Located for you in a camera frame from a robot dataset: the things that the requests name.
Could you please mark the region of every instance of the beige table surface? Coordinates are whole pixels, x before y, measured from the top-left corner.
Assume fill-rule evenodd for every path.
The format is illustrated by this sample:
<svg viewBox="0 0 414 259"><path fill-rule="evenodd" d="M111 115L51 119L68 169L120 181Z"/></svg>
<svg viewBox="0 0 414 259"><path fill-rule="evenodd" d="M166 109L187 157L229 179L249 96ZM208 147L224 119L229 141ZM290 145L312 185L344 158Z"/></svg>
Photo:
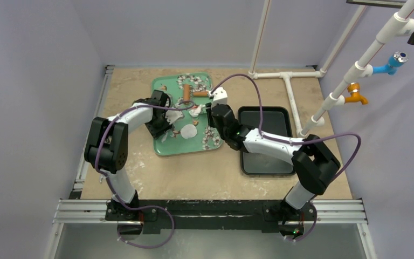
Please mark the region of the beige table surface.
<svg viewBox="0 0 414 259"><path fill-rule="evenodd" d="M282 69L266 69L278 72ZM128 108L134 100L149 97L151 82L161 76L182 73L206 72L213 84L234 73L245 73L247 69L114 69L110 89L107 93L102 116L115 115ZM294 120L289 106L285 84L282 79L259 79L263 105L285 107ZM291 80L304 125L323 101L316 78L294 78ZM237 115L245 105L258 105L253 85L246 78L232 78L223 87L228 93L228 104ZM312 134L326 137L333 134L328 114L326 124L313 129ZM335 140L326 142L340 160ZM157 156L153 150L153 139L145 126L129 135L126 169L129 178L139 193L140 199L282 199L296 184L297 176L250 177L240 169L239 152L226 144L213 151ZM82 199L110 199L111 193L105 181L99 182L99 174L90 166L85 180ZM345 174L338 177L319 199L351 199Z"/></svg>

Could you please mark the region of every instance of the purple cable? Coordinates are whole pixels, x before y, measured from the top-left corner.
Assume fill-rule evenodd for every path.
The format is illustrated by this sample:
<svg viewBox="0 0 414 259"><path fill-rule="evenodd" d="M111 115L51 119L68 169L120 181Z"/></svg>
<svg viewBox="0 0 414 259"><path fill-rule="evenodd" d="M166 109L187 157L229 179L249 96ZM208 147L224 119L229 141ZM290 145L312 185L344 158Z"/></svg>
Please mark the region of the purple cable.
<svg viewBox="0 0 414 259"><path fill-rule="evenodd" d="M262 126L263 126L263 104L261 103L261 94L259 93L259 89L258 89L258 85L256 85L256 82L253 80L253 78L251 78L250 76L248 76L247 74L232 74L228 77L226 77L225 79L223 79L217 86L215 86L215 88L213 88L212 92L214 92L217 88L219 88L224 82L226 82L227 80L233 78L233 77L245 77L248 80L251 81L251 83L253 83L253 86L256 90L256 94L258 95L258 101L259 101L259 126L258 126L258 132L259 134L268 140L273 140L273 141L277 141L280 143L285 143L285 144L290 144L290 145L310 145L310 144L315 144L315 143L320 143L326 140L330 140L330 139L335 139L335 138L339 138L339 137L343 137L343 136L354 136L356 137L357 144L355 147L355 150L353 151L353 153L351 154L350 158L348 159L348 161L345 163L345 165L343 165L343 167L334 175L333 179L331 180L334 181L337 177L339 177L339 175L341 173L343 173L345 171L345 169L347 169L347 167L350 165L350 163L353 161L353 159L356 157L356 154L358 153L358 151L360 150L360 146L361 146L361 137L354 133L354 132L345 132L345 133L339 133L339 134L334 134L325 138L319 138L319 139L314 139L314 140L309 140L309 141L303 141L303 142L290 142L288 140L284 140L284 139L279 139L279 138L273 138L273 137L269 137L266 136L265 134L263 134L263 131L261 130ZM298 238L298 239L294 239L294 241L300 241L302 239L304 239L308 234L310 234L312 232L312 230L315 228L315 224L316 224L316 217L315 220L313 221L312 226L310 227L310 229L307 231L307 233L305 235L303 235L302 237Z"/></svg>
<svg viewBox="0 0 414 259"><path fill-rule="evenodd" d="M118 232L118 238L119 238L119 240L122 241L122 242L124 242L124 243L126 243L126 244L130 244L131 246L135 246L135 247L143 248L143 249L152 249L152 248L161 247L161 246L165 245L167 242L169 242L169 240L174 235L175 222L174 222L174 217L172 217L172 215L165 208L163 208L163 207L155 206L155 205L150 205L150 206L143 206L143 207L138 207L138 208L131 208L130 206L126 205L125 201L121 197L119 197L117 195L115 189L112 186L112 183L110 182L110 179L108 178L108 175L106 173L102 172L99 169L99 155L101 154L102 148L104 147L104 142L105 142L105 140L107 138L107 134L110 131L110 129L112 128L113 124L115 124L115 122L117 120L119 120L126 113L131 112L131 111L133 111L135 109L147 107L147 108L156 108L156 109L162 109L162 110L168 110L168 111L185 111L185 110L191 109L195 105L195 103L193 101L183 101L183 102L181 102L181 104L186 104L186 103L190 103L191 106L187 106L185 108L170 108L170 107L161 107L161 106L155 106L155 105L149 105L149 104L133 106L131 108L128 108L128 109L124 110L118 116L116 116L115 118L113 118L113 120L109 123L109 125L106 128L106 130L104 131L104 134L102 135L101 142L99 143L99 147L98 147L98 153L96 155L96 160L94 161L94 169L96 169L96 171L98 173L100 173L100 174L102 174L103 176L106 177L107 185L109 186L110 191L112 191L113 195L115 195L115 197L119 201L119 203L123 207L125 207L126 209L128 209L128 210L143 210L143 209L149 209L149 208L163 210L169 216L170 221L172 223L172 228L170 230L169 236L163 242L161 242L159 244L156 244L154 246L144 246L144 245L141 245L141 244L136 244L136 243L128 242L122 236L120 236L120 233Z"/></svg>

